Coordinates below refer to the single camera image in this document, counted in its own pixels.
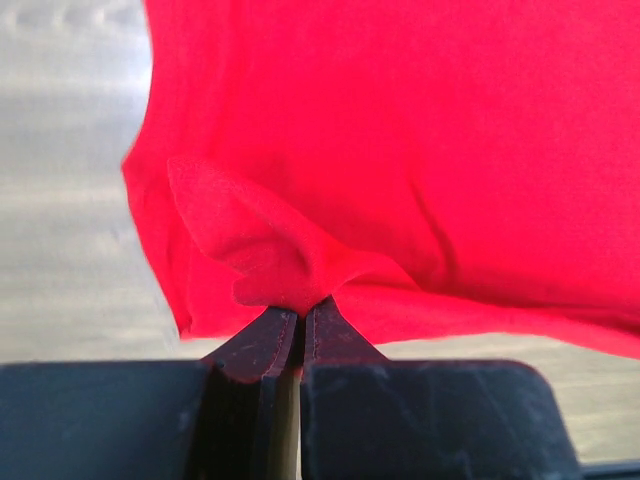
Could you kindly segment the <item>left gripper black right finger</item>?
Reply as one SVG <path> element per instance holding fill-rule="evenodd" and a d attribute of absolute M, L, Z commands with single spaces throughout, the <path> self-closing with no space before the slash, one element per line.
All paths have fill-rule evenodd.
<path fill-rule="evenodd" d="M 344 318 L 333 298 L 324 299 L 305 317 L 304 370 L 387 365 L 388 358 Z"/>

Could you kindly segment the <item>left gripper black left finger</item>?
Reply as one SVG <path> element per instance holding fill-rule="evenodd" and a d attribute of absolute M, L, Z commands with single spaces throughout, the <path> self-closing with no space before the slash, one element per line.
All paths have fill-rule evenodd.
<path fill-rule="evenodd" d="M 206 360 L 199 418 L 201 479 L 293 479 L 296 314 L 269 308 Z"/>

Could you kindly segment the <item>red t shirt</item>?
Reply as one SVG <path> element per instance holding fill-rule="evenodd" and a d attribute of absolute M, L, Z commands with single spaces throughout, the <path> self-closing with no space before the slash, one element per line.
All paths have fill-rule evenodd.
<path fill-rule="evenodd" d="M 122 171 L 185 339 L 332 297 L 369 341 L 639 355 L 635 1 L 149 1 Z"/>

